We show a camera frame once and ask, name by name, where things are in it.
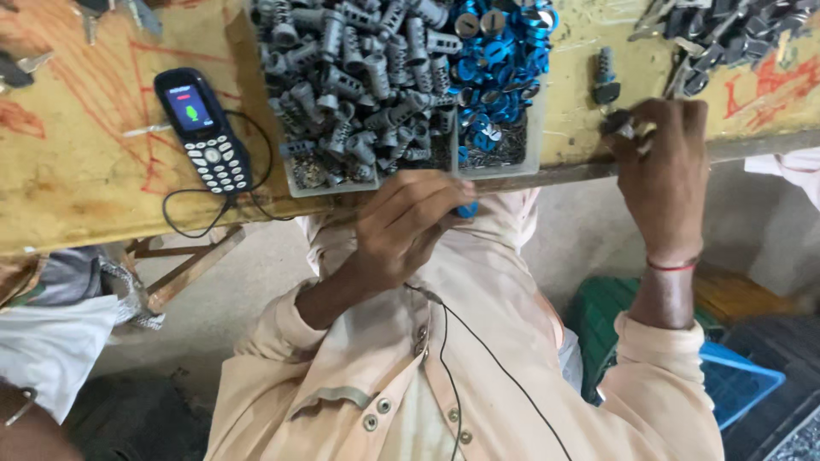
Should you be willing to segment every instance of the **black wire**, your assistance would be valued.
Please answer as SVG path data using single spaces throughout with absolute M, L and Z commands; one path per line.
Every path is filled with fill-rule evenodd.
M 422 290 L 420 288 L 410 286 L 410 285 L 407 285 L 407 284 L 405 284 L 405 286 L 407 286 L 411 290 L 415 290 L 415 291 L 418 291 L 419 293 L 426 294 L 426 291 Z M 464 323 L 464 321 L 458 316 L 458 314 L 453 312 L 453 310 L 451 308 L 447 307 L 447 304 L 445 304 L 444 301 L 441 300 L 441 298 L 439 298 L 437 295 L 435 297 L 438 298 L 438 299 L 431 299 L 429 296 L 426 296 L 426 297 L 429 300 L 431 300 L 431 301 L 433 301 L 437 304 L 441 304 L 441 307 L 444 308 L 444 341 L 442 341 L 442 343 L 441 343 L 441 352 L 439 353 L 439 360 L 441 360 L 441 363 L 444 365 L 444 370 L 446 370 L 447 374 L 450 376 L 450 384 L 453 386 L 453 393 L 455 393 L 455 395 L 456 395 L 456 403 L 458 404 L 458 435 L 456 435 L 456 446 L 455 446 L 455 449 L 453 450 L 453 457 L 450 458 L 450 461 L 453 461 L 455 459 L 456 450 L 458 449 L 458 436 L 461 435 L 461 421 L 462 421 L 462 418 L 461 418 L 461 403 L 458 401 L 458 392 L 456 391 L 456 385 L 453 382 L 453 375 L 450 374 L 450 370 L 447 368 L 447 365 L 444 364 L 444 346 L 447 344 L 447 312 L 450 312 L 451 314 L 453 314 L 458 319 L 458 321 L 461 322 L 461 324 L 464 325 L 465 328 L 467 328 L 467 331 L 470 332 L 472 337 L 476 338 L 476 340 L 478 340 L 478 342 L 481 343 L 482 346 L 484 346 L 484 349 L 487 351 L 487 353 L 490 355 L 490 357 L 493 358 L 493 360 L 495 361 L 495 364 L 498 365 L 499 368 L 501 368 L 501 371 L 504 372 L 504 374 L 507 375 L 507 377 L 510 378 L 510 380 L 512 382 L 514 382 L 516 386 L 518 386 L 518 389 L 524 394 L 526 399 L 530 401 L 530 405 L 532 405 L 532 408 L 535 409 L 535 411 L 538 413 L 538 416 L 540 416 L 541 419 L 544 420 L 544 423 L 546 423 L 547 427 L 549 427 L 550 431 L 552 431 L 553 435 L 555 436 L 555 440 L 557 440 L 558 443 L 561 445 L 561 450 L 563 450 L 564 455 L 567 456 L 567 459 L 569 461 L 572 461 L 572 457 L 569 455 L 569 452 L 567 452 L 567 447 L 564 446 L 563 441 L 561 441 L 561 437 L 558 436 L 558 433 L 553 428 L 553 425 L 550 424 L 549 421 L 547 421 L 547 418 L 544 416 L 544 414 L 538 408 L 538 405 L 536 405 L 535 402 L 532 400 L 532 397 L 530 397 L 530 395 L 527 394 L 526 390 L 524 390 L 524 387 L 521 385 L 521 383 L 519 383 L 513 377 L 513 375 L 511 375 L 507 371 L 507 368 L 504 368 L 504 366 L 501 364 L 501 362 L 499 362 L 499 360 L 495 357 L 495 354 L 493 354 L 493 351 L 491 351 L 490 348 L 487 347 L 486 344 L 484 344 L 484 341 L 482 341 L 481 338 L 479 338 L 478 335 L 469 326 L 467 326 L 466 323 Z
M 199 235 L 185 234 L 182 230 L 179 230 L 176 227 L 176 225 L 174 225 L 174 222 L 171 221 L 171 217 L 168 216 L 168 210 L 166 209 L 166 205 L 168 204 L 168 199 L 170 199 L 174 195 L 177 195 L 177 194 L 182 193 L 182 192 L 208 192 L 209 194 L 213 194 L 213 192 L 211 192 L 208 189 L 180 189 L 180 190 L 175 190 L 174 192 L 171 192 L 170 194 L 166 195 L 165 198 L 162 200 L 162 217 L 165 218 L 165 222 L 167 222 L 168 226 L 171 226 L 171 229 L 176 231 L 177 234 L 182 235 L 184 237 L 188 237 L 189 239 L 198 239 L 199 237 L 205 236 L 205 234 L 207 234 L 208 232 L 211 231 L 211 229 L 213 229 L 213 227 L 216 225 L 216 222 L 219 221 L 219 219 L 223 215 L 225 215 L 225 213 L 227 213 L 228 210 L 230 210 L 231 207 L 233 207 L 236 204 L 236 200 L 233 198 L 233 196 L 226 195 L 225 196 L 225 202 L 222 203 L 222 210 L 219 211 L 219 214 L 216 215 L 216 219 L 214 219 L 213 222 L 211 222 L 211 225 L 208 226 L 207 229 L 204 230 L 202 234 L 199 234 Z
M 262 135 L 262 137 L 265 139 L 265 143 L 267 143 L 267 169 L 265 170 L 265 174 L 262 175 L 262 180 L 260 180 L 255 186 L 251 187 L 251 190 L 255 190 L 260 185 L 265 184 L 267 178 L 271 177 L 271 170 L 273 170 L 273 144 L 271 143 L 271 139 L 267 137 L 267 133 L 265 133 L 265 130 L 263 130 L 257 122 L 253 121 L 253 118 L 245 115 L 242 112 L 237 111 L 225 111 L 225 113 L 228 115 L 241 117 L 249 121 L 250 124 L 253 125 L 257 129 L 257 131 L 259 131 L 259 134 Z
M 456 395 L 456 408 L 458 409 L 458 430 L 456 431 L 456 445 L 453 447 L 453 456 L 450 457 L 450 461 L 456 459 L 456 453 L 458 453 L 458 441 L 461 437 L 461 400 L 458 398 L 458 391 L 456 390 L 456 383 L 453 381 L 453 374 L 450 372 L 450 369 L 447 367 L 447 363 L 444 362 L 444 347 L 447 345 L 447 311 L 444 311 L 444 341 L 441 342 L 441 351 L 439 352 L 439 360 L 441 364 L 444 365 L 444 370 L 447 372 L 447 376 L 450 377 L 450 385 L 453 387 L 453 393 Z

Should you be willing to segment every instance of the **metal key blank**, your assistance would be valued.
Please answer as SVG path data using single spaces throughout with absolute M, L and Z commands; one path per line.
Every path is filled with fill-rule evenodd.
M 109 0 L 76 0 L 80 9 L 78 14 L 83 18 L 85 41 L 89 45 L 97 42 L 97 20 L 111 9 Z

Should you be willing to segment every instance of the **man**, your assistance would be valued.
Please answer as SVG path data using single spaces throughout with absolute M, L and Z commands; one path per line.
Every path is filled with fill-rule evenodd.
M 561 321 L 518 254 L 536 192 L 479 199 L 402 171 L 358 214 L 306 225 L 321 281 L 273 300 L 222 370 L 207 460 L 723 459 L 704 393 L 692 272 L 703 247 L 706 104 L 649 100 L 652 148 L 616 136 L 647 247 L 618 365 L 588 405 L 562 379 Z

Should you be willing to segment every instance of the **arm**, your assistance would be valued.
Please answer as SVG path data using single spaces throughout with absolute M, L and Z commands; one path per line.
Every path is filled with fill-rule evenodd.
M 698 352 L 704 334 L 694 318 L 692 276 L 703 248 L 708 157 L 706 104 L 649 100 L 632 109 L 657 126 L 641 157 L 632 140 L 608 141 L 618 186 L 646 243 L 647 269 L 628 313 L 615 322 L 618 365 L 599 386 L 602 409 L 640 433 L 659 459 L 723 459 Z
M 401 171 L 388 180 L 359 213 L 358 248 L 342 267 L 274 299 L 223 364 L 205 459 L 258 458 L 336 318 L 401 286 L 430 259 L 444 233 L 441 218 L 474 195 L 472 183 L 441 171 Z

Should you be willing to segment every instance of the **metal shavings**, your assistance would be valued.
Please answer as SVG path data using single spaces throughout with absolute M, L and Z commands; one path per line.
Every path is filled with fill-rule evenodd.
M 526 115 L 515 123 L 499 123 L 501 140 L 495 148 L 485 152 L 467 144 L 469 155 L 464 163 L 458 164 L 459 170 L 477 170 L 488 167 L 505 167 L 524 162 L 526 157 Z

